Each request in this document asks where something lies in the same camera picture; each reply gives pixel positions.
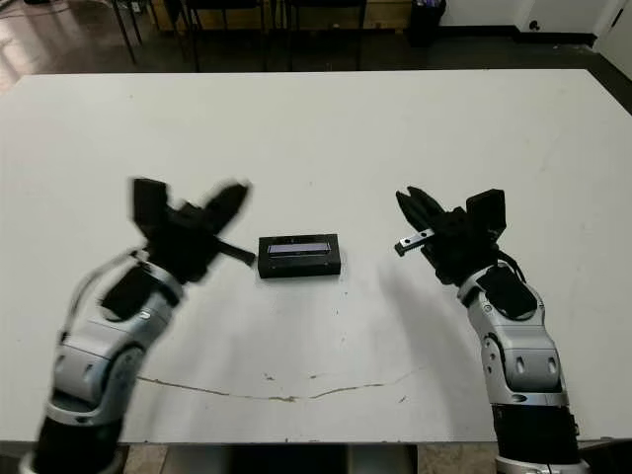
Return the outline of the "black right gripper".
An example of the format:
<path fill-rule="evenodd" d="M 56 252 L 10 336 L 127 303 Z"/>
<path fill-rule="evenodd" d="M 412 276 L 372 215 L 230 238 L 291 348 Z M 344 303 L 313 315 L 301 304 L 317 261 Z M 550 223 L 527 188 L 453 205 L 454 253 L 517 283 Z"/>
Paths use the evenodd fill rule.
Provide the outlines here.
<path fill-rule="evenodd" d="M 417 234 L 395 244 L 395 252 L 400 257 L 420 248 L 438 280 L 456 286 L 497 262 L 495 240 L 477 229 L 462 207 L 444 211 L 425 191 L 413 186 L 407 191 L 408 195 L 397 192 L 396 199 Z"/>

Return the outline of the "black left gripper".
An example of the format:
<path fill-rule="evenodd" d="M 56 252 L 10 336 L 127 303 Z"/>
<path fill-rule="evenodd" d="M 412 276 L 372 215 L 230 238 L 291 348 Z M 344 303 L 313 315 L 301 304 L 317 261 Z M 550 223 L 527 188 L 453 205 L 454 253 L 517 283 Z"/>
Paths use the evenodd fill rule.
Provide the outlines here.
<path fill-rule="evenodd" d="M 141 232 L 146 239 L 148 261 L 180 283 L 203 279 L 219 255 L 253 266 L 254 253 L 218 237 L 238 215 L 249 191 L 248 184 L 226 183 L 204 206 L 186 202 L 178 208 L 166 208 L 152 220 L 143 220 Z"/>

